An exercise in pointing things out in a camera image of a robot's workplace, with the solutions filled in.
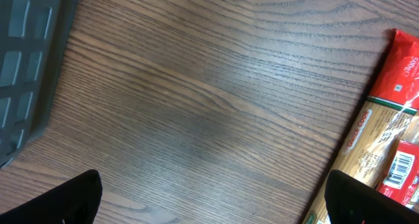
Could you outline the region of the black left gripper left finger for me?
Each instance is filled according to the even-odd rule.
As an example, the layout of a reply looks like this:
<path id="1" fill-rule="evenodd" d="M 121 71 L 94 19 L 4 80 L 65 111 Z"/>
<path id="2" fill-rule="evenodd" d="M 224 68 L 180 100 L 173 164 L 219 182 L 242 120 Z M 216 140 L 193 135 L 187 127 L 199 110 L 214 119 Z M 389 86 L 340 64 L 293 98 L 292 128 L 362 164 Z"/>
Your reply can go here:
<path id="1" fill-rule="evenodd" d="M 1 224 L 93 224 L 102 192 L 99 172 L 88 170 L 1 214 Z"/>

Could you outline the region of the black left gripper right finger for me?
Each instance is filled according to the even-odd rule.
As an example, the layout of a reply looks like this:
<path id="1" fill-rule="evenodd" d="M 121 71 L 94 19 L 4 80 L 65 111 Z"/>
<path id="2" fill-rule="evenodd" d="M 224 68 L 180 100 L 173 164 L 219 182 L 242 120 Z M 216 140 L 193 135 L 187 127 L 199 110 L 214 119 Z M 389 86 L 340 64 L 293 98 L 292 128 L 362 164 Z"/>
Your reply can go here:
<path id="1" fill-rule="evenodd" d="M 332 224 L 418 224 L 418 213 L 340 170 L 330 172 L 324 197 Z"/>

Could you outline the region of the orange spaghetti package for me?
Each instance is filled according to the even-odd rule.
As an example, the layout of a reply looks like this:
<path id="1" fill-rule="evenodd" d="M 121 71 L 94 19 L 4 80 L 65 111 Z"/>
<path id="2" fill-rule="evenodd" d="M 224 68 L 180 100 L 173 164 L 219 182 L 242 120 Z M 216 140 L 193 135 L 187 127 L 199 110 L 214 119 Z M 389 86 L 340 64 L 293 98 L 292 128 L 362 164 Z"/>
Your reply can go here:
<path id="1" fill-rule="evenodd" d="M 340 170 L 412 210 L 418 202 L 418 38 L 399 29 L 304 223 L 331 223 L 325 186 Z"/>

